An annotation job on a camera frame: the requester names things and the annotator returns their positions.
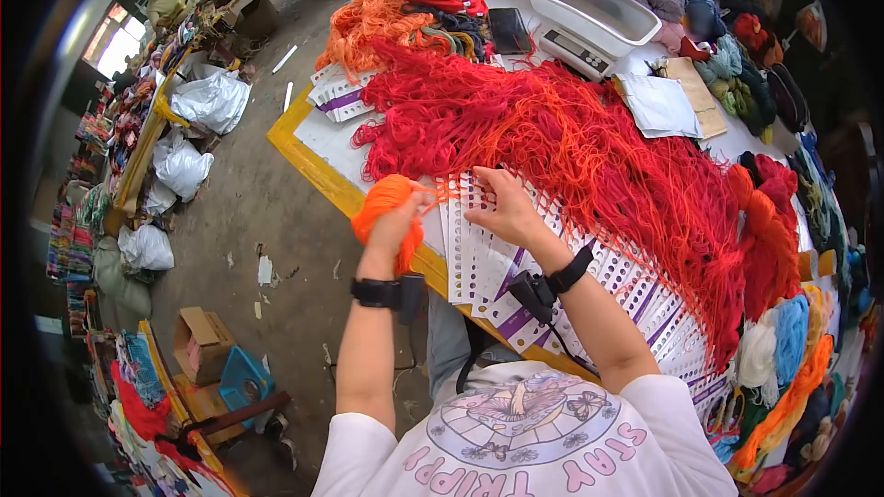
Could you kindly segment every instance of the hand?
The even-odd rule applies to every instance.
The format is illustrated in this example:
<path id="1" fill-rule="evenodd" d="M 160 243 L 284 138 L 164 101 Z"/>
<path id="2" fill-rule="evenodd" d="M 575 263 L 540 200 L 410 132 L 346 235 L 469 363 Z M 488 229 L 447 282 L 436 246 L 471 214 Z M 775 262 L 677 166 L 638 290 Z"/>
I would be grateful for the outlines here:
<path id="1" fill-rule="evenodd" d="M 471 209 L 464 219 L 492 231 L 515 246 L 531 251 L 539 241 L 553 236 L 544 220 L 537 213 L 531 198 L 505 169 L 474 167 L 473 173 L 482 184 L 488 184 L 497 195 L 497 211 Z"/>
<path id="2" fill-rule="evenodd" d="M 433 203 L 432 194 L 425 192 L 419 182 L 411 182 L 411 196 L 405 204 L 390 210 L 375 220 L 371 227 L 369 241 L 365 245 L 366 254 L 379 253 L 385 259 L 394 260 L 399 255 L 402 240 L 411 229 L 412 221 L 419 217 L 422 205 Z"/>

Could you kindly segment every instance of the black watch strap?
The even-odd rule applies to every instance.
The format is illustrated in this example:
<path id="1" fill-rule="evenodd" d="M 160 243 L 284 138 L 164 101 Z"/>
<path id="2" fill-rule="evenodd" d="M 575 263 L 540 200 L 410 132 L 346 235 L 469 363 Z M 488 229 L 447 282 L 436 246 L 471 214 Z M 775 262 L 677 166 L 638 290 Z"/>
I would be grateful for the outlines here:
<path id="1" fill-rule="evenodd" d="M 399 282 L 375 281 L 373 279 L 353 279 L 350 294 L 363 307 L 389 308 L 398 310 L 401 301 Z"/>
<path id="2" fill-rule="evenodd" d="M 564 294 L 569 291 L 577 281 L 586 273 L 586 269 L 592 261 L 592 245 L 587 244 L 580 248 L 571 263 L 561 271 L 556 271 L 547 277 L 547 285 L 553 295 Z"/>

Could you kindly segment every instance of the smartphone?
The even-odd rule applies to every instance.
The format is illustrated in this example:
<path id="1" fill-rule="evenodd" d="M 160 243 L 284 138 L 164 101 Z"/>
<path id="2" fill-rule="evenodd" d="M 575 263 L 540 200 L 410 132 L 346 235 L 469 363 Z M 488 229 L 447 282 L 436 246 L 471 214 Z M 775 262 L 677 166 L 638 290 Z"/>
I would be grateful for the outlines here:
<path id="1" fill-rule="evenodd" d="M 488 23 L 492 28 L 494 50 L 498 54 L 530 54 L 531 39 L 522 21 L 519 8 L 491 8 Z"/>

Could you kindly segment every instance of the white t-shirt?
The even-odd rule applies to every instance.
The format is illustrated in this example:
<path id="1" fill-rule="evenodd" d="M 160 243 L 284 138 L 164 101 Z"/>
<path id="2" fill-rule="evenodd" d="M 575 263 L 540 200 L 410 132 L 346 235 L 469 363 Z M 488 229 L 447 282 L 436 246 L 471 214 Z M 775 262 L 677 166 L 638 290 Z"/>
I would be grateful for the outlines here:
<path id="1" fill-rule="evenodd" d="M 370 416 L 335 415 L 313 495 L 737 494 L 677 378 L 643 376 L 613 395 L 520 361 L 453 388 L 400 442 Z"/>

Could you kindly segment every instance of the black wrist device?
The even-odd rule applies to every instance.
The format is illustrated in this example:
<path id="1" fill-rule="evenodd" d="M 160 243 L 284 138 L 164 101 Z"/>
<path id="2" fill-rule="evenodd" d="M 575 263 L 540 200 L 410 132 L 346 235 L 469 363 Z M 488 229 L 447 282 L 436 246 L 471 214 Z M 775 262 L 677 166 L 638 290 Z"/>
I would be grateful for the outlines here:
<path id="1" fill-rule="evenodd" d="M 558 338 L 562 348 L 571 360 L 580 364 L 584 369 L 594 371 L 586 361 L 571 355 L 568 346 L 565 345 L 564 340 L 561 339 L 561 335 L 553 325 L 553 304 L 558 299 L 558 295 L 569 291 L 580 280 L 580 277 L 586 273 L 586 269 L 590 266 L 592 257 L 592 246 L 587 244 L 577 252 L 571 263 L 564 269 L 556 271 L 549 276 L 522 271 L 515 276 L 506 289 L 539 323 L 547 325 L 552 329 L 552 333 Z"/>
<path id="2" fill-rule="evenodd" d="M 408 272 L 396 281 L 353 279 L 350 284 L 350 294 L 362 307 L 395 311 L 402 325 L 414 322 L 423 292 L 424 276 L 416 272 Z"/>

